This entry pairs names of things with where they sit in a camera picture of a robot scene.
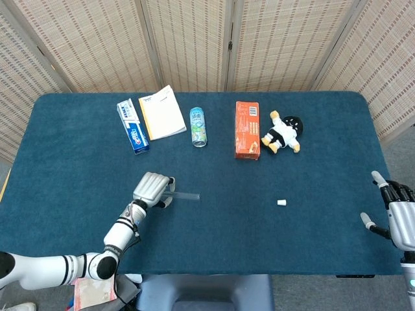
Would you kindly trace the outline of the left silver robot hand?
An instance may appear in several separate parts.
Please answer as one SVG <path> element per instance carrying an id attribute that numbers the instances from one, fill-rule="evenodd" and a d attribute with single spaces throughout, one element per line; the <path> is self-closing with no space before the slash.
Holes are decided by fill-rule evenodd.
<path id="1" fill-rule="evenodd" d="M 162 199 L 163 193 L 168 190 L 175 191 L 176 180 L 161 174 L 147 172 L 133 191 L 133 199 L 143 201 L 147 207 L 166 208 L 172 202 L 172 197 Z"/>

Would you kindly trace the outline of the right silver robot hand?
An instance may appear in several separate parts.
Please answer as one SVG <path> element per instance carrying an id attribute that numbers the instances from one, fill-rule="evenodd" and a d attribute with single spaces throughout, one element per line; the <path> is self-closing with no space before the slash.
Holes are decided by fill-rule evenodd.
<path id="1" fill-rule="evenodd" d="M 367 213 L 361 220 L 367 230 L 391 240 L 402 251 L 414 251 L 414 191 L 404 184 L 386 180 L 378 171 L 372 171 L 385 204 L 388 229 L 379 227 Z"/>

